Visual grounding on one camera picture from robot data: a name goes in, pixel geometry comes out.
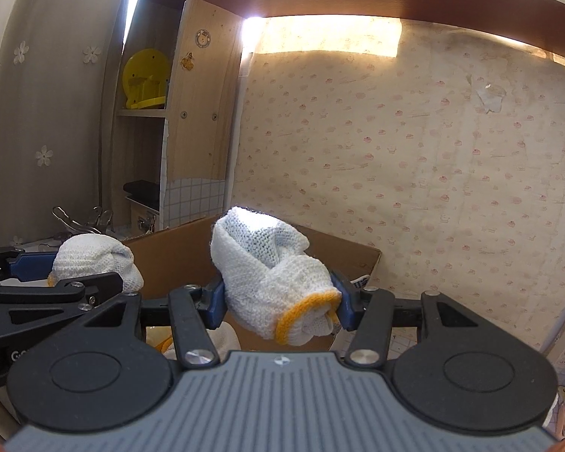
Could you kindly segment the wooden shelf unit left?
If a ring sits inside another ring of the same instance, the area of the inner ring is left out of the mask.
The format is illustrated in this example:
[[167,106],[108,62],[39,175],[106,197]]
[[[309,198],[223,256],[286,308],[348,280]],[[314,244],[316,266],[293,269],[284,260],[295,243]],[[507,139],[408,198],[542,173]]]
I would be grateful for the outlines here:
[[[205,0],[136,0],[108,96],[109,161],[102,194],[116,233],[142,236],[224,209],[243,21]],[[164,106],[126,109],[129,57],[145,48],[171,63]],[[159,210],[129,200],[123,185],[160,188]]]

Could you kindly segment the black item on shelf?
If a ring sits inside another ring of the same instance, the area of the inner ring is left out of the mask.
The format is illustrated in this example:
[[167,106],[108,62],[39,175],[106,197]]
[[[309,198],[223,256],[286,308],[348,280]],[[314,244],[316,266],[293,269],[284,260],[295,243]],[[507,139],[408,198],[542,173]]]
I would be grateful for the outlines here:
[[137,180],[123,185],[127,198],[153,210],[159,210],[160,188],[157,184],[146,180]]

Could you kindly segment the yellow plastic holder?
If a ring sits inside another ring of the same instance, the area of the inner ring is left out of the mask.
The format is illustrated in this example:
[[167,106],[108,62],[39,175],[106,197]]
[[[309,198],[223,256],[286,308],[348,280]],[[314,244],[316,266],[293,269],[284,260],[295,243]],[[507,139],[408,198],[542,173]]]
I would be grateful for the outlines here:
[[145,48],[129,57],[121,83],[126,109],[148,109],[166,102],[171,63],[155,48]]

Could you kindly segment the white glove in box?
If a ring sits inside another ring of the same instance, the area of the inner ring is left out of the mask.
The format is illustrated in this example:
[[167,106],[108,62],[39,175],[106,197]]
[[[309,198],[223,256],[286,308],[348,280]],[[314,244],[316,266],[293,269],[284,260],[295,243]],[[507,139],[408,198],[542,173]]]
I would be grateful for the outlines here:
[[206,350],[212,352],[220,362],[224,362],[231,351],[240,349],[237,332],[228,322],[223,322],[215,330],[191,328],[189,331],[182,331],[180,328],[173,328],[169,337],[158,347],[160,353],[170,360],[183,357],[191,350]]

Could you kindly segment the white glove roll yellow cuff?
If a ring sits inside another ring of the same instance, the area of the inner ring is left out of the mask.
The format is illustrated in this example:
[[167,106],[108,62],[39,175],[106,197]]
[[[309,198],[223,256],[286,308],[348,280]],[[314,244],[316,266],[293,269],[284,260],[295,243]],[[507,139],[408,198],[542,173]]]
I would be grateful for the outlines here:
[[265,213],[233,207],[216,220],[211,259],[239,324],[286,346],[334,332],[342,296],[309,247],[296,228]]

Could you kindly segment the white glove bundle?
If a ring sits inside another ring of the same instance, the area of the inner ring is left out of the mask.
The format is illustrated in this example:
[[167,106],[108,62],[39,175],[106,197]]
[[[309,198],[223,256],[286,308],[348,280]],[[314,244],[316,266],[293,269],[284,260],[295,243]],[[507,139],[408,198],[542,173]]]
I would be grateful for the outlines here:
[[122,279],[123,292],[139,292],[145,282],[134,264],[132,251],[107,235],[82,234],[65,241],[53,262],[47,284],[54,287],[63,279],[115,272]]

